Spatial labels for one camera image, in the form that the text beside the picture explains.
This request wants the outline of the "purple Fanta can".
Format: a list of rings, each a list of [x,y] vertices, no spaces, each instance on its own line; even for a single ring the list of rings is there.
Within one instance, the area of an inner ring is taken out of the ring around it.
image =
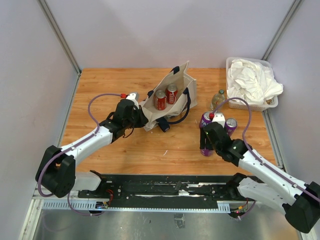
[[[213,120],[214,114],[212,111],[206,111],[202,114],[200,122],[199,122],[199,128],[203,128],[206,125],[210,124]]]

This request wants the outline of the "cream canvas tote bag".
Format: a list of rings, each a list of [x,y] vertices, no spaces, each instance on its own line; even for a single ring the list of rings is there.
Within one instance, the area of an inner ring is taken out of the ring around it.
[[[144,116],[148,123],[143,127],[145,131],[151,131],[160,126],[166,132],[170,125],[181,123],[189,114],[191,108],[197,105],[197,80],[188,74],[189,62],[174,67],[151,91],[147,98],[141,101]],[[158,110],[155,106],[157,91],[165,91],[170,84],[177,86],[177,96],[174,104],[167,104],[164,110]]]

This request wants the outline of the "clear glass drink bottle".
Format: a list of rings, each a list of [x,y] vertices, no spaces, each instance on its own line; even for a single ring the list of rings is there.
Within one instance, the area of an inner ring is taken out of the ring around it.
[[[220,89],[218,93],[216,93],[210,103],[210,109],[214,110],[219,104],[225,101],[225,91],[223,89]]]

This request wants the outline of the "purple soda can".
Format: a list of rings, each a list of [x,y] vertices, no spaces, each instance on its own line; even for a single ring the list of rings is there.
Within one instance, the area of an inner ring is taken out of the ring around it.
[[[236,121],[235,118],[230,117],[225,121],[224,129],[230,137],[233,135],[237,127],[238,127],[238,122]]]
[[[213,155],[214,151],[210,150],[210,149],[203,148],[203,149],[200,149],[200,153],[205,157],[210,157]]]

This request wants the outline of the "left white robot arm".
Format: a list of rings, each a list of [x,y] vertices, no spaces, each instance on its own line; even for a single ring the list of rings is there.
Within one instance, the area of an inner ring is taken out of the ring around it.
[[[97,150],[124,138],[127,129],[142,128],[148,122],[132,95],[122,99],[107,119],[80,139],[62,146],[51,145],[43,155],[35,176],[42,197],[63,198],[71,191],[88,190],[96,198],[107,193],[107,185],[93,171],[77,173],[76,167]]]

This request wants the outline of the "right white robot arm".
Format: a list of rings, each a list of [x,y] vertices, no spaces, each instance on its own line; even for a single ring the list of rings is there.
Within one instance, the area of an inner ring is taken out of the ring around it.
[[[282,213],[301,233],[309,233],[320,219],[320,185],[306,183],[270,163],[245,139],[231,139],[221,124],[212,122],[200,128],[200,141],[207,143],[224,161],[240,167],[262,182],[248,176],[226,188],[227,196],[249,198]]]

